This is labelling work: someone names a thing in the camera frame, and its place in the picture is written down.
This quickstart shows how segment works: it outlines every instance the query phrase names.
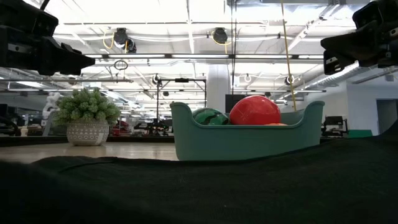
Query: green succulent plant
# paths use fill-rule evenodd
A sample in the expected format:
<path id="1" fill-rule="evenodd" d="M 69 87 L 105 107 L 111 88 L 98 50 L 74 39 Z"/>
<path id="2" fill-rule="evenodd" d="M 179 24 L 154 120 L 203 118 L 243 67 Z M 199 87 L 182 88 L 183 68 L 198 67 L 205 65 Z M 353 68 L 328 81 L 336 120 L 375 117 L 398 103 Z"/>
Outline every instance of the green succulent plant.
<path id="1" fill-rule="evenodd" d="M 120 117 L 120 110 L 110 103 L 105 96 L 101 96 L 100 89 L 94 91 L 83 89 L 74 90 L 73 96 L 66 96 L 57 101 L 60 110 L 55 114 L 54 123 L 68 124 L 72 121 L 107 121 L 116 124 Z"/>

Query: white planter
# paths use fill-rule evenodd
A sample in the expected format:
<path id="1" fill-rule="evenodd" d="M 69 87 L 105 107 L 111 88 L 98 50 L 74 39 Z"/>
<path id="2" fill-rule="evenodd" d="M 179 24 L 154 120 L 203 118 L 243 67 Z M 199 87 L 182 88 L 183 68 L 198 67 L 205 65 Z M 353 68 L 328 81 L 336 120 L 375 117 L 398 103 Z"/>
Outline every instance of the white planter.
<path id="1" fill-rule="evenodd" d="M 74 121 L 68 124 L 67 138 L 75 146 L 99 146 L 106 142 L 109 125 L 106 121 Z"/>

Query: black cloth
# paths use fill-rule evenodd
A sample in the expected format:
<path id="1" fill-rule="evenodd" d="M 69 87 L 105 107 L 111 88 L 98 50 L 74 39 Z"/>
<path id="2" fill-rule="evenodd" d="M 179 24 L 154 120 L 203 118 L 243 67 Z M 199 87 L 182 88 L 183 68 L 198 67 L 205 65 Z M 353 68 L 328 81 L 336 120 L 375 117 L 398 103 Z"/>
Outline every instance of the black cloth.
<path id="1" fill-rule="evenodd" d="M 1 162 L 0 223 L 398 223 L 397 134 L 248 161 Z"/>

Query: green ball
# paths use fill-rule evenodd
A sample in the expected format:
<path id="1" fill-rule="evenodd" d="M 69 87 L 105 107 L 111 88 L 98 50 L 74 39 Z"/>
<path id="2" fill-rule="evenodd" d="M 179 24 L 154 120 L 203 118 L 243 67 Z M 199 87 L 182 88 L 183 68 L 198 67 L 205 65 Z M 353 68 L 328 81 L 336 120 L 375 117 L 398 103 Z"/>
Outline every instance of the green ball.
<path id="1" fill-rule="evenodd" d="M 203 125 L 227 125 L 228 117 L 218 110 L 211 108 L 197 109 L 192 113 L 193 119 Z"/>

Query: pillar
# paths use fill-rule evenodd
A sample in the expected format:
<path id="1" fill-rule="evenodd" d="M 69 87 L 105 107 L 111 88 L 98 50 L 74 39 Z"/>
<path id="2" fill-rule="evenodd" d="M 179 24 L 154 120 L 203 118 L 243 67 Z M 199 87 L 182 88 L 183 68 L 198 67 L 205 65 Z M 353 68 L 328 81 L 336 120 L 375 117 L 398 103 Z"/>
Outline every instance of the pillar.
<path id="1" fill-rule="evenodd" d="M 228 65 L 210 65 L 207 76 L 207 107 L 225 113 L 225 94 L 230 94 Z"/>

